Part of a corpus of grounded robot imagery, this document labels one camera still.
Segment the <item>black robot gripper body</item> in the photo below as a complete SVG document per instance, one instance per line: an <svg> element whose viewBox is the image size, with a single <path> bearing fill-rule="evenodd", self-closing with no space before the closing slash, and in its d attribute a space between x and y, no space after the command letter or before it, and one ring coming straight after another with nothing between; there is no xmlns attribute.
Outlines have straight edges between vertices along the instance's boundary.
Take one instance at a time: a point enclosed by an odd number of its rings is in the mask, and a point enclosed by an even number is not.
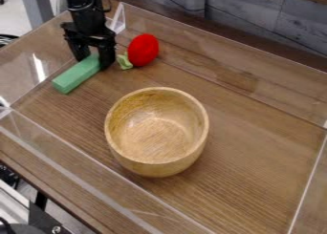
<svg viewBox="0 0 327 234"><path fill-rule="evenodd" d="M112 49L115 32L106 26L104 10L100 7L69 8L71 22L63 22L64 37L71 49Z"/></svg>

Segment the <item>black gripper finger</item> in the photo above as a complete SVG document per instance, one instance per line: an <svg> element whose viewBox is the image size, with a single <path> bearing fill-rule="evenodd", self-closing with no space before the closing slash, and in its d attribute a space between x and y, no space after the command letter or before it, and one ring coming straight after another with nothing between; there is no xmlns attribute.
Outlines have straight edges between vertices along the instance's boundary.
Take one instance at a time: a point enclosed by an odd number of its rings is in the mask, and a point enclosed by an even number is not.
<svg viewBox="0 0 327 234"><path fill-rule="evenodd" d="M100 68L107 69L111 64L115 62L115 47L99 47L99 55L100 55Z"/></svg>
<svg viewBox="0 0 327 234"><path fill-rule="evenodd" d="M88 46L81 43L80 41L69 40L68 41L71 51L75 55L75 59L77 61L81 61L84 58L87 58L91 54Z"/></svg>

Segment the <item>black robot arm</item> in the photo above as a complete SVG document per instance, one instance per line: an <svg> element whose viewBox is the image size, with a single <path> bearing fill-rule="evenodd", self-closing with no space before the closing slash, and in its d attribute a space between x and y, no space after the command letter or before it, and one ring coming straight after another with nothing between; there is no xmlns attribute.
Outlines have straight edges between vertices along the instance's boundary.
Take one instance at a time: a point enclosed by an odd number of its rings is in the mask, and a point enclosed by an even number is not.
<svg viewBox="0 0 327 234"><path fill-rule="evenodd" d="M107 69L115 62L116 33L106 26L103 0L67 0L72 22L63 22L64 38L75 55L81 61L91 55L89 47L99 51L100 69Z"/></svg>

